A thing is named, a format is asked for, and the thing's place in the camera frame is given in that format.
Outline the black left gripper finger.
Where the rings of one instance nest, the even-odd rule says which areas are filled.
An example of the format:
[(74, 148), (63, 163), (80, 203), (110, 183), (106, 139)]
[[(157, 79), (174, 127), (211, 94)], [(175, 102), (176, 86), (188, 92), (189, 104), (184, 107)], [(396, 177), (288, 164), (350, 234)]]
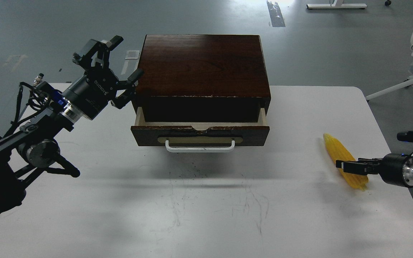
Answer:
[(113, 98), (110, 102), (115, 108), (122, 109), (136, 96), (136, 83), (144, 75), (144, 70), (137, 68), (126, 81), (119, 81), (117, 90), (124, 90), (121, 95)]
[(74, 52), (72, 62), (82, 67), (86, 72), (95, 69), (109, 69), (110, 52), (123, 40), (123, 37), (119, 35), (105, 41), (90, 39), (79, 53)]

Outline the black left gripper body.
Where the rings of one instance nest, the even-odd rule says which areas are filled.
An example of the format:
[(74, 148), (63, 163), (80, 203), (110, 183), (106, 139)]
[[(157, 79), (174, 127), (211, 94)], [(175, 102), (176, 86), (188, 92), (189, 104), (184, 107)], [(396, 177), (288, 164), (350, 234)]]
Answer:
[(93, 120), (116, 97), (118, 78), (110, 69), (94, 68), (73, 82), (62, 96)]

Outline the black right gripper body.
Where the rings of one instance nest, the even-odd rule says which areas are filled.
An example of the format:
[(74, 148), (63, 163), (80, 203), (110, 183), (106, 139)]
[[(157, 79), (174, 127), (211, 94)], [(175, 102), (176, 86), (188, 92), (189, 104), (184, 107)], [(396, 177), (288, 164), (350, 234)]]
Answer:
[(374, 172), (385, 183), (413, 188), (413, 156), (406, 154), (387, 154), (383, 158), (374, 158)]

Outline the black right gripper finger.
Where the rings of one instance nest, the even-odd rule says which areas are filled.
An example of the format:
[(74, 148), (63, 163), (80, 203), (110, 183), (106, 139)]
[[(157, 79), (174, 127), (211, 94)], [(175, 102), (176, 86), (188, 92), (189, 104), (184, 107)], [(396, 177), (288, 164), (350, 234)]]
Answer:
[(376, 161), (372, 159), (359, 159), (357, 161), (336, 160), (336, 168), (342, 169), (345, 173), (355, 175), (375, 175)]

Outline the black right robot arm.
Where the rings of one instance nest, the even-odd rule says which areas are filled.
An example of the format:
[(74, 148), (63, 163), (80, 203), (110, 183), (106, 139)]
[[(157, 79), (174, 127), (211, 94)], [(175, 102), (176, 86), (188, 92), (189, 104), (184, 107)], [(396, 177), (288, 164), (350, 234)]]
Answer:
[[(397, 140), (413, 143), (413, 131), (397, 134)], [(335, 159), (336, 168), (355, 175), (379, 174), (385, 183), (413, 188), (413, 154), (387, 154), (383, 158), (346, 161)]]

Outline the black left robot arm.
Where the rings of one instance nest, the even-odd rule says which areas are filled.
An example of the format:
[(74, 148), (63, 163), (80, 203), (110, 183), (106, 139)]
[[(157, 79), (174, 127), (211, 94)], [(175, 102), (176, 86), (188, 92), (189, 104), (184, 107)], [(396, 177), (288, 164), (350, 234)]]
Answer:
[(119, 80), (109, 57), (123, 38), (90, 39), (73, 62), (84, 74), (63, 92), (43, 80), (21, 82), (10, 128), (0, 138), (0, 214), (22, 204), (26, 188), (43, 172), (79, 177), (80, 171), (61, 155), (55, 136), (72, 131), (82, 117), (93, 120), (108, 104), (121, 109), (136, 96), (136, 83), (144, 74), (136, 69)]

